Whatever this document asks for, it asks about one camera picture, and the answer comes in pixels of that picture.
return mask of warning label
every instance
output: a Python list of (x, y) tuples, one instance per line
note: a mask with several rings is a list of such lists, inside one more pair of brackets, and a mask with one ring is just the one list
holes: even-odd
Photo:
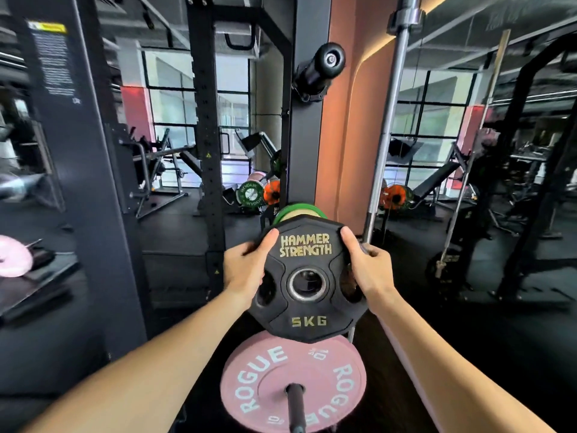
[(80, 103), (69, 68), (66, 26), (55, 22), (27, 23), (36, 44), (46, 90), (53, 96), (72, 97), (73, 103)]

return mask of yellow warning sticker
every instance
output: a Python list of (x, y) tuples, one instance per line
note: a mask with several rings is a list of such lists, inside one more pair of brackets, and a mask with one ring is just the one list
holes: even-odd
[(66, 33), (66, 26), (59, 22), (27, 21), (28, 27), (42, 32)]

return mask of gym floor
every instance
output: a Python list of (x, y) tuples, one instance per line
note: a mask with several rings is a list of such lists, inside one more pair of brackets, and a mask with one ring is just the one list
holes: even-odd
[[(145, 218), (140, 223), (142, 248), (153, 300), (178, 306), (204, 284), (201, 259), (206, 231), (194, 216), (197, 190)], [(0, 234), (23, 242), (40, 237), (60, 252), (74, 249), (73, 234), (60, 226), (63, 216), (34, 203), (3, 204)], [(548, 258), (577, 257), (577, 211), (566, 204), (555, 228), (560, 241), (543, 242)], [(530, 407), (557, 432), (572, 425), (577, 401), (577, 309), (544, 306), (506, 308), (440, 303), (426, 283), (427, 261), (443, 245), (446, 223), (425, 220), (390, 221), (386, 248), (391, 252), (395, 282), (402, 295), (462, 355), (499, 385)], [(227, 245), (249, 240), (259, 232), (258, 218), (227, 216)], [(506, 233), (492, 232), (474, 257), (469, 282), (475, 289), (492, 290), (499, 282), (504, 257), (514, 245)], [(530, 283), (563, 287), (577, 298), (573, 269), (533, 275)], [(0, 431), (16, 431), (51, 401), (105, 362), (97, 314), (90, 306), (82, 272), (67, 280), (71, 294), (52, 301), (33, 314), (0, 327)], [(159, 309), (164, 328), (187, 316), (191, 309)], [(177, 432), (245, 431), (227, 415), (219, 395), (223, 365), (236, 346), (260, 331), (243, 315), (225, 336), (198, 379), (186, 403), (186, 418)], [(355, 345), (364, 359), (368, 383), (355, 411), (339, 424), (340, 432), (434, 432), (435, 426), (404, 372), (378, 321), (367, 313), (358, 323)]]

